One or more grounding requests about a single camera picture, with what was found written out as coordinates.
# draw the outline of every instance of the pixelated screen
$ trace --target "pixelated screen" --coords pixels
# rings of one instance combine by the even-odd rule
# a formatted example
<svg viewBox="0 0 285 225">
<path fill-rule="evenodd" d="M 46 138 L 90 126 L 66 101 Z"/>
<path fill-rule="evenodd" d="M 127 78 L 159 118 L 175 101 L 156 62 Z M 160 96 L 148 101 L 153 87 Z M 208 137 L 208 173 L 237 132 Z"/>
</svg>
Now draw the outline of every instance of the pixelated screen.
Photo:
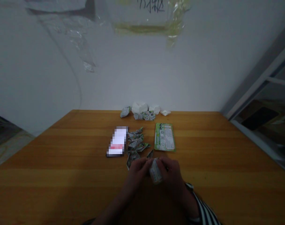
<svg viewBox="0 0 285 225">
<path fill-rule="evenodd" d="M 128 135 L 128 127 L 115 128 L 114 134 L 109 143 L 108 151 L 106 152 L 107 157 L 117 157 L 124 155 L 127 135 Z"/>
</svg>

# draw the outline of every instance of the glass pane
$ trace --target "glass pane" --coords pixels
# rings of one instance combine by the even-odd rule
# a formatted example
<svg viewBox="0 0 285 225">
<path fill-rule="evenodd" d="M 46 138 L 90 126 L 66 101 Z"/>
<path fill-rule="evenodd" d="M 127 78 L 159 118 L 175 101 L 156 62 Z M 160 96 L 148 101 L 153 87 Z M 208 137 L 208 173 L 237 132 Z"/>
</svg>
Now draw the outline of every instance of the glass pane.
<svg viewBox="0 0 285 225">
<path fill-rule="evenodd" d="M 285 152 L 285 86 L 269 83 L 235 118 Z"/>
</svg>

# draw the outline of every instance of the black and white striped shirt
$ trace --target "black and white striped shirt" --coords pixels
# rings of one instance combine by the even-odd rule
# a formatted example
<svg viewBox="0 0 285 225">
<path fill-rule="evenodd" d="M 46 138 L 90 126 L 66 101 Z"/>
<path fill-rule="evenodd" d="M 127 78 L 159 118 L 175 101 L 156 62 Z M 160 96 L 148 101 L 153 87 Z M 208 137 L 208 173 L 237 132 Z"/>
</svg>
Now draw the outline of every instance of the black and white striped shirt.
<svg viewBox="0 0 285 225">
<path fill-rule="evenodd" d="M 198 208 L 199 208 L 199 218 L 188 218 L 189 225 L 222 225 L 219 221 L 213 210 L 202 200 L 200 200 L 193 191 L 193 186 L 189 183 L 186 183 L 187 188 L 194 195 Z"/>
</svg>

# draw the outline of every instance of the person's left hand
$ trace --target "person's left hand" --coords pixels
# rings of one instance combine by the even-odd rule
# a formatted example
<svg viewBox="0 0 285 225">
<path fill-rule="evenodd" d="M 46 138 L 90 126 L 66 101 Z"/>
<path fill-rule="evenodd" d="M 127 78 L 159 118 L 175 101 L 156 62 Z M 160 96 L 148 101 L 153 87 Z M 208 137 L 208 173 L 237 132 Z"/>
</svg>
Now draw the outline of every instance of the person's left hand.
<svg viewBox="0 0 285 225">
<path fill-rule="evenodd" d="M 135 194 L 143 178 L 148 173 L 153 162 L 152 159 L 146 157 L 134 160 L 130 166 L 129 174 L 122 188 L 122 195 L 125 198 L 130 198 Z"/>
</svg>

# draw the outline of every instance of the black writing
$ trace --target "black writing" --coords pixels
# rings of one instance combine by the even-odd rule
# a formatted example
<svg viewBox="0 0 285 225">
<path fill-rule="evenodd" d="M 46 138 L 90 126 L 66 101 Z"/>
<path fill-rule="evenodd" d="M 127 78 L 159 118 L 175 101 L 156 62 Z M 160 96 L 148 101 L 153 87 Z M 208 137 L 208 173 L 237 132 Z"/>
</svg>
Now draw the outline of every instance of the black writing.
<svg viewBox="0 0 285 225">
<path fill-rule="evenodd" d="M 149 13 L 164 12 L 163 0 L 137 0 L 139 9 L 147 9 Z"/>
</svg>

